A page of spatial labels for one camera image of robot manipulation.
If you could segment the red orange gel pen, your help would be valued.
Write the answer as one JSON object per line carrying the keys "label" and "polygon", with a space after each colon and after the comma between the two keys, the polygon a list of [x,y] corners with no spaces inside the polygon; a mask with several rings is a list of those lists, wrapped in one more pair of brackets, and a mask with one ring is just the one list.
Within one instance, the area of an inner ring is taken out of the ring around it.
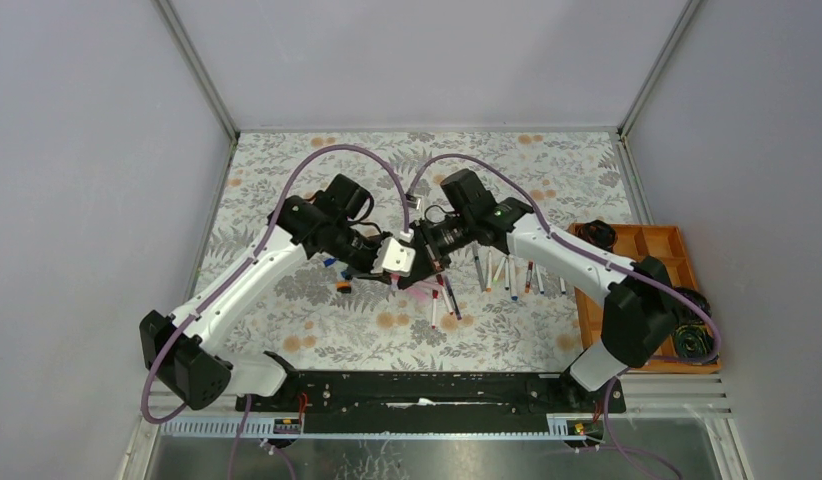
{"label": "red orange gel pen", "polygon": [[532,282],[534,278],[534,262],[529,260],[525,272],[524,292],[526,294],[532,292]]}

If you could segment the white marker blue eraser cap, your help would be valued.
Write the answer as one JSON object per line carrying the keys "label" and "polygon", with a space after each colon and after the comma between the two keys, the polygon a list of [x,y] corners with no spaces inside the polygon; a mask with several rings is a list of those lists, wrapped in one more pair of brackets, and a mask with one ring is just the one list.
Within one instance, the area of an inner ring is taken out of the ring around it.
{"label": "white marker blue eraser cap", "polygon": [[535,265],[534,267],[534,278],[537,284],[537,292],[539,295],[545,294],[545,285],[543,281],[543,272],[539,265]]}

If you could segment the white marker orange cap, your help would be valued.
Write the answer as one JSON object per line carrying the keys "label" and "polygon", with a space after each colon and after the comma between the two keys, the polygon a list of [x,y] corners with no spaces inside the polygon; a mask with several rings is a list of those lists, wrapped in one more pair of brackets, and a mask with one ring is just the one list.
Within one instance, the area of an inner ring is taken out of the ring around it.
{"label": "white marker orange cap", "polygon": [[493,281],[493,253],[492,250],[489,249],[486,255],[486,276],[485,276],[485,292],[491,292],[492,289],[492,281]]}

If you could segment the pink highlighter marker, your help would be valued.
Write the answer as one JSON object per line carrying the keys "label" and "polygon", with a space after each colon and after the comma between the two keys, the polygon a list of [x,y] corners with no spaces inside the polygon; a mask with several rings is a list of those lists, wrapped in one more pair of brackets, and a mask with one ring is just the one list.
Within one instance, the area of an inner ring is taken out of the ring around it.
{"label": "pink highlighter marker", "polygon": [[398,285],[399,278],[397,276],[393,276],[390,282],[390,293],[391,295],[395,295],[397,293],[402,293],[403,295],[409,296],[413,298],[420,304],[425,304],[426,302],[430,301],[437,301],[438,296],[440,294],[440,290],[438,288],[430,288],[428,285],[423,284],[420,285],[412,285],[406,289],[400,289]]}

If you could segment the purple pen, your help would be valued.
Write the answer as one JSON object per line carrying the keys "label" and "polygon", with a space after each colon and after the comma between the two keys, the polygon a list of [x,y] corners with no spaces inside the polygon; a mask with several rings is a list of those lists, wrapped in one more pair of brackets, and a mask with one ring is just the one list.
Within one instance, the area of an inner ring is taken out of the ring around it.
{"label": "purple pen", "polygon": [[460,306],[459,306],[457,297],[454,293],[454,289],[453,289],[452,284],[450,282],[450,279],[445,274],[443,275],[443,278],[444,278],[444,286],[445,286],[445,289],[447,291],[447,295],[449,296],[450,302],[453,306],[454,314],[455,314],[457,320],[461,321],[463,319],[463,316],[462,316],[462,313],[461,313],[461,310],[460,310]]}

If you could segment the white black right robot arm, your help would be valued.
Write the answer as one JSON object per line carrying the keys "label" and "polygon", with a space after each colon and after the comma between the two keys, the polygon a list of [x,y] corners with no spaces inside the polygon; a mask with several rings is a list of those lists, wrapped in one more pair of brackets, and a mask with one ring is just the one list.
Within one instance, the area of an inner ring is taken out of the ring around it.
{"label": "white black right robot arm", "polygon": [[447,177],[441,188],[451,209],[441,221],[411,223],[416,256],[400,287],[443,272],[450,254],[471,243],[532,261],[564,278],[601,305],[603,313],[599,340],[565,371],[560,396],[570,410],[588,410],[599,400],[601,387],[627,368],[644,366],[672,334],[677,301],[660,260],[637,261],[544,226],[536,207],[513,197],[496,200],[469,169]]}

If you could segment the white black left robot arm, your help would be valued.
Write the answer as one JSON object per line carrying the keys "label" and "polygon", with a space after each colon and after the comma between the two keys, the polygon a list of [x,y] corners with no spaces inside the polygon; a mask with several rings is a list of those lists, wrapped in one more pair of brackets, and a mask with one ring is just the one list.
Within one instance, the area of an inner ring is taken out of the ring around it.
{"label": "white black left robot arm", "polygon": [[370,271],[381,239],[355,230],[354,218],[373,205],[369,191],[341,174],[310,199],[286,199],[277,225],[210,286],[168,315],[152,310],[141,320],[147,369],[192,410],[223,394],[258,395],[275,411],[291,407],[298,388],[291,366],[275,354],[228,353],[225,340],[262,295],[317,253]]}

